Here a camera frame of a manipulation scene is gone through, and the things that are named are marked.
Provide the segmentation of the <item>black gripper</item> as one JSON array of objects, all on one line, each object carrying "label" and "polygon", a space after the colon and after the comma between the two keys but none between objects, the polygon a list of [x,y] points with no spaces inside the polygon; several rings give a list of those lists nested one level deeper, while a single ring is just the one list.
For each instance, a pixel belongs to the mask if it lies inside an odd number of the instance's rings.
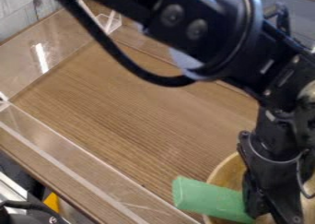
[{"label": "black gripper", "polygon": [[272,159],[259,152],[262,142],[242,131],[238,152],[244,162],[244,212],[252,218],[271,214],[276,224],[307,224],[308,209],[302,197],[311,198],[303,185],[315,171],[315,153],[310,149],[290,157]]}]

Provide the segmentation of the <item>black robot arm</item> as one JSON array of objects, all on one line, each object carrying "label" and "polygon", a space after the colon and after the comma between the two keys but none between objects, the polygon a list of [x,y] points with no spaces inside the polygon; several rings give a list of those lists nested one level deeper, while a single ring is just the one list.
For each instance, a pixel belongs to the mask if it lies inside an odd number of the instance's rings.
[{"label": "black robot arm", "polygon": [[240,133],[244,210],[276,224],[307,224],[304,184],[315,174],[315,55],[291,35],[283,5],[260,0],[93,0],[137,22],[144,33],[193,59],[179,75],[141,68],[87,11],[76,17],[100,46],[139,78],[164,87],[222,80],[259,103],[256,127]]}]

